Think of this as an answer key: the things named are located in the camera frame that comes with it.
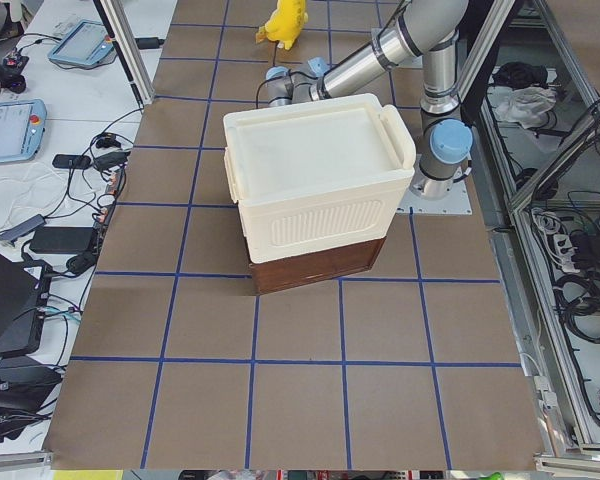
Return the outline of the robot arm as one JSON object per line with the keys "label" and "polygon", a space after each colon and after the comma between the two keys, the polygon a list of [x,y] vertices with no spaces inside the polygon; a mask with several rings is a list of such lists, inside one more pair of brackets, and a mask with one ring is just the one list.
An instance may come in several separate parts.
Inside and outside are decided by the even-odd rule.
{"label": "robot arm", "polygon": [[286,67],[270,68],[269,104],[344,97],[385,75],[400,100],[407,82],[420,80],[423,150],[410,191],[423,200],[440,200],[471,172],[460,170],[468,163],[473,137],[461,120],[456,58],[458,27],[468,7],[467,1],[402,1],[384,27],[336,65],[306,65],[297,75]]}

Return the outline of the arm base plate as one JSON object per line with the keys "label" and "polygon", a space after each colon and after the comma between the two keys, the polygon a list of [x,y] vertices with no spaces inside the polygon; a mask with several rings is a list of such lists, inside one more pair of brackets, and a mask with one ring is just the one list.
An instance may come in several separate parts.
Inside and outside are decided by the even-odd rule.
{"label": "arm base plate", "polygon": [[433,216],[469,216],[473,213],[466,181],[460,179],[465,173],[462,164],[456,165],[451,179],[438,182],[421,172],[422,155],[416,155],[412,184],[405,191],[396,209],[397,214]]}

